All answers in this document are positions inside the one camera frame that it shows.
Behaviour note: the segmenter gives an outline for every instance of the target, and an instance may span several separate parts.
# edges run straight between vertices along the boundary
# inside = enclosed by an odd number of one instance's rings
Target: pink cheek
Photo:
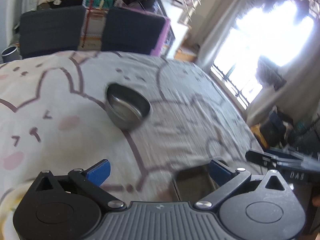
[[[68,55],[68,54],[70,54],[69,51],[60,51],[60,52],[57,52],[55,55],[59,56],[59,57],[63,57],[63,56]]]
[[[22,163],[23,159],[23,152],[15,152],[3,159],[3,167],[6,170],[13,170]]]
[[[4,80],[8,77],[8,75],[0,75],[0,80]]]
[[[64,117],[59,123],[58,129],[60,131],[69,131],[76,128],[80,123],[80,118],[77,115],[69,115]]]

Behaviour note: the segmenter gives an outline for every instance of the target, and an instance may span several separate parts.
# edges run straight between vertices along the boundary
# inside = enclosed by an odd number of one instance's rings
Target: blue gripper pad
[[[209,175],[211,179],[219,185],[219,187],[226,184],[233,178],[233,173],[223,168],[222,165],[219,165],[214,160],[209,163]]]
[[[90,167],[85,171],[86,178],[93,184],[100,186],[111,173],[110,162],[106,159],[98,162],[96,165]]]

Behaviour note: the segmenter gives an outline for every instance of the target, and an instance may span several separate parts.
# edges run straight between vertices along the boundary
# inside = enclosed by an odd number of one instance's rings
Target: metal screw
[[[110,208],[122,208],[124,203],[121,200],[111,200],[108,202]]]
[[[212,203],[207,200],[202,200],[202,201],[198,201],[196,203],[196,206],[199,209],[208,209],[208,208],[212,207]]]

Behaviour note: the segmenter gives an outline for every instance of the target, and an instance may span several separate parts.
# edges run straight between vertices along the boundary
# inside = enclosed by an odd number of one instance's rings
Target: gray trash can
[[[21,59],[18,47],[15,45],[10,46],[2,51],[1,57],[3,59],[3,63]]]

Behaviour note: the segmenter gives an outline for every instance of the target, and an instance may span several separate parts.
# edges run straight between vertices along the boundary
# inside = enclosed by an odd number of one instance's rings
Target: ribbed grip surface
[[[108,214],[90,240],[209,240],[234,239],[209,212],[193,210],[187,202],[133,202]]]

